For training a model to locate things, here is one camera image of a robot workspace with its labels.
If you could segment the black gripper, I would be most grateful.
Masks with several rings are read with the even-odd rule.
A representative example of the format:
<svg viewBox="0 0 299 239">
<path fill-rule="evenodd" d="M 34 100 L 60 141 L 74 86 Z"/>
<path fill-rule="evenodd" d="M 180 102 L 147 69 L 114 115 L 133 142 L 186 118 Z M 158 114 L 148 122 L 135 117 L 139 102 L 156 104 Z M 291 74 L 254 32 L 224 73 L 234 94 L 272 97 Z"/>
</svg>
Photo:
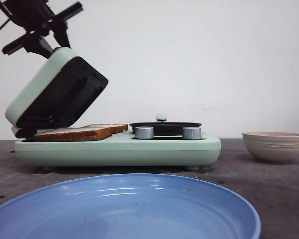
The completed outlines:
<svg viewBox="0 0 299 239">
<path fill-rule="evenodd" d="M 0 30 L 10 21 L 25 30 L 24 35 L 4 46 L 2 53 L 11 55 L 24 48 L 26 52 L 48 59 L 53 49 L 45 37 L 52 31 L 61 47 L 70 48 L 67 20 L 81 12 L 83 6 L 80 2 L 76 2 L 55 14 L 46 0 L 5 0 L 0 1 L 0 10 L 7 16 L 7 21 Z"/>
</svg>

